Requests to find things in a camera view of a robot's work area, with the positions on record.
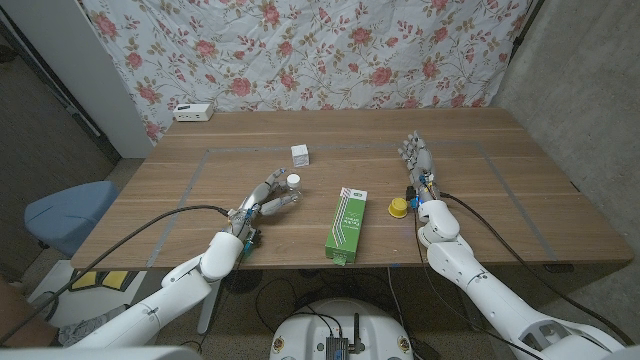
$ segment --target floral curtain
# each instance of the floral curtain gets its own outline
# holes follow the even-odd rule
[[[215,111],[485,106],[530,0],[84,0],[149,138]]]

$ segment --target white power strip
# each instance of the white power strip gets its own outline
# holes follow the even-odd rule
[[[178,104],[173,115],[178,121],[207,121],[213,115],[213,104]]]

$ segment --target blue chair seat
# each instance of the blue chair seat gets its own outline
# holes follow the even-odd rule
[[[24,223],[40,241],[72,257],[117,196],[111,181],[78,185],[27,205]]]

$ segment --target robotic arm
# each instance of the robotic arm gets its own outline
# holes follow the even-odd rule
[[[426,223],[418,230],[427,248],[429,265],[460,287],[500,335],[545,360],[603,359],[623,346],[592,326],[542,314],[489,273],[460,236],[460,225],[440,200],[431,153],[417,132],[398,149],[407,163],[418,197],[418,216]],[[511,348],[520,360],[533,359]]]
[[[273,215],[282,206],[296,201],[301,194],[300,177],[289,175],[277,181],[285,169],[278,169],[256,186],[237,210],[229,211],[228,225],[218,232],[204,254],[179,265],[162,280],[162,289],[140,301],[124,313],[98,328],[72,348],[116,348],[146,344],[162,327],[202,301],[210,292],[209,282],[227,276],[242,252],[259,236],[251,226],[258,214]],[[285,195],[267,201],[275,191]]]

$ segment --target green box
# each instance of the green box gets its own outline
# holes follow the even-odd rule
[[[342,188],[340,192],[340,201],[324,246],[327,257],[337,265],[344,266],[347,262],[356,260],[366,201],[366,191]]]

